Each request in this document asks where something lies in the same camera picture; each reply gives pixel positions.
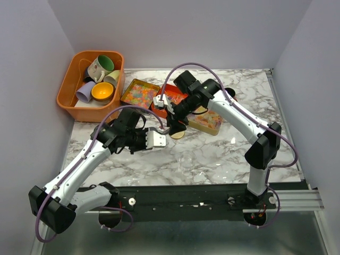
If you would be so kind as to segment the orange lollipop tin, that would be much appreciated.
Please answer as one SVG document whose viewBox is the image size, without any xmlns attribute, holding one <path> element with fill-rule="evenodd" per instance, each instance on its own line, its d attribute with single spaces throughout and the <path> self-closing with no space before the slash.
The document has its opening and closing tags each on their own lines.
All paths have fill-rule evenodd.
<svg viewBox="0 0 340 255">
<path fill-rule="evenodd" d="M 171 102 L 178 105 L 183 99 L 187 97 L 187 94 L 181 93 L 178 87 L 167 84 L 164 96 L 167 96 Z M 165 119 L 167 116 L 167 113 L 164 109 L 156 109 L 154 104 L 151 104 L 151 110 L 160 118 Z"/>
</svg>

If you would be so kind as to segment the gold popsicle candy tin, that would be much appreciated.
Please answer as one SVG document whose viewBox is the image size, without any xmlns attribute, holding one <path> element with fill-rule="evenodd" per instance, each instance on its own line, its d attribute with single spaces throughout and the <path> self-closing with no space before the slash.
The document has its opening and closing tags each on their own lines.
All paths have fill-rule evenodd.
<svg viewBox="0 0 340 255">
<path fill-rule="evenodd" d="M 200 106 L 193 114 L 188 116 L 189 127 L 216 136 L 219 133 L 223 118 L 206 108 Z"/>
</svg>

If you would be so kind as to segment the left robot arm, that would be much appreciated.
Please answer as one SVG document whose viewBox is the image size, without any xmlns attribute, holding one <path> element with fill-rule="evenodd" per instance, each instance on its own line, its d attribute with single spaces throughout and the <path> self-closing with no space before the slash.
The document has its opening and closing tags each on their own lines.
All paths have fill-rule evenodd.
<svg viewBox="0 0 340 255">
<path fill-rule="evenodd" d="M 80 192 L 81 184 L 112 154 L 128 148 L 130 154 L 166 146 L 164 128 L 137 127 L 146 118 L 137 112 L 137 106 L 122 106 L 117 109 L 116 119 L 107 122 L 107 117 L 95 127 L 83 149 L 53 180 L 43 188 L 34 186 L 29 191 L 29 202 L 36 217 L 35 231 L 44 223 L 56 234 L 68 229 L 77 215 L 98 207 L 114 209 L 119 191 L 107 182 Z"/>
</svg>

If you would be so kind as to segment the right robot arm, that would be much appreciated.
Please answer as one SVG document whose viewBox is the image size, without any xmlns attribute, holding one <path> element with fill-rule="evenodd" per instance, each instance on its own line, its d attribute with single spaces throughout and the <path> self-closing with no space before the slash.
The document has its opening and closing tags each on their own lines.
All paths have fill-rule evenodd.
<svg viewBox="0 0 340 255">
<path fill-rule="evenodd" d="M 251 144 L 245 153 L 250 176 L 244 201 L 248 207 L 257 208 L 264 201 L 269 167 L 281 145 L 281 126 L 276 122 L 268 124 L 250 113 L 213 79 L 201 83 L 189 71 L 184 71 L 174 83 L 181 93 L 187 95 L 180 103 L 175 104 L 162 94 L 153 98 L 154 106 L 167 113 L 169 133 L 186 130 L 188 115 L 199 107 L 213 111 L 233 125 Z"/>
</svg>

